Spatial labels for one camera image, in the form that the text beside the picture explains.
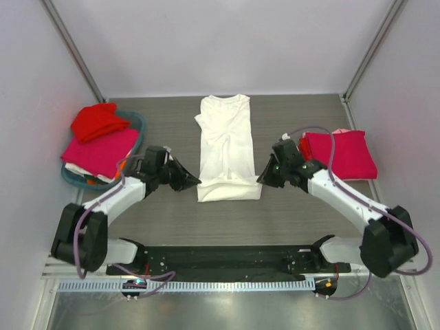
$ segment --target white wall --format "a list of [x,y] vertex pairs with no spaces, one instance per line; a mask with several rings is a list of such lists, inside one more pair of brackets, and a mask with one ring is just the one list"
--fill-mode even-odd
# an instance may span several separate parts
[[69,124],[95,100],[37,0],[0,5],[0,329],[28,330],[63,206]]
[[392,0],[53,0],[107,97],[347,89]]
[[434,252],[419,278],[432,321],[440,305],[440,3],[409,1],[351,100],[379,168],[380,193],[400,204]]

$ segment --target pink cloth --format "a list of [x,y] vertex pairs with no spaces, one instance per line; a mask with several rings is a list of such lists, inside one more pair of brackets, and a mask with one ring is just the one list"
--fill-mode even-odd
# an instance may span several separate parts
[[[350,131],[349,129],[337,129],[337,130],[333,131],[332,134],[345,133],[345,132],[349,132],[349,131]],[[304,132],[302,134],[303,138],[305,138],[306,133],[308,133],[308,132]]]
[[[340,179],[377,178],[377,168],[366,145],[365,132],[348,131],[333,136],[336,149],[332,170]],[[331,152],[330,135],[307,132],[305,138],[309,143],[311,158],[328,166]]]
[[127,156],[138,135],[139,132],[135,129],[124,129],[86,143],[80,143],[73,137],[61,159],[67,163],[74,163],[94,176],[104,175],[112,178],[116,175],[116,163]]

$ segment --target teal basket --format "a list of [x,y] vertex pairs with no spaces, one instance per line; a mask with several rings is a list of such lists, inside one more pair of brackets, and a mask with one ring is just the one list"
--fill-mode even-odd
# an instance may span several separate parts
[[[131,154],[135,155],[140,148],[140,145],[142,144],[142,141],[144,140],[144,136],[146,134],[145,119],[140,114],[132,111],[116,110],[115,114],[125,120],[128,120],[131,123],[131,125],[129,126],[130,129],[135,129],[139,132],[139,136],[137,137],[137,140],[133,148],[131,149]],[[134,159],[127,160],[126,166],[123,170],[124,174],[127,174],[130,171],[134,161]],[[86,190],[107,190],[115,186],[120,181],[120,179],[118,179],[111,182],[110,184],[88,184],[87,180],[84,177],[81,177],[80,175],[77,175],[67,170],[65,168],[65,163],[63,163],[63,166],[61,167],[61,176],[66,182],[70,183],[72,186]]]

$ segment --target white t-shirt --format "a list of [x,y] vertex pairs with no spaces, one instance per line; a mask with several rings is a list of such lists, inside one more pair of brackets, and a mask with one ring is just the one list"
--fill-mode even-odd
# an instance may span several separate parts
[[201,127],[199,201],[260,199],[250,127],[250,99],[208,96],[195,119]]

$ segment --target wood grain surface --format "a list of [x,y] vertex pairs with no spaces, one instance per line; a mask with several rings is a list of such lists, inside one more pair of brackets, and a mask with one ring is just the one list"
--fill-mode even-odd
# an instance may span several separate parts
[[[141,113],[148,145],[166,145],[195,176],[199,174],[200,128],[194,120],[202,97],[112,100],[119,109]],[[288,131],[307,125],[348,128],[338,95],[251,96],[251,124],[256,174],[262,173],[271,145]],[[366,182],[350,183],[371,196]],[[98,196],[85,192],[84,201]],[[263,187],[259,201],[197,203],[195,188],[174,192],[161,186],[116,219],[111,238],[126,237],[147,245],[256,245],[313,243],[326,234],[360,233],[332,207],[298,188]]]

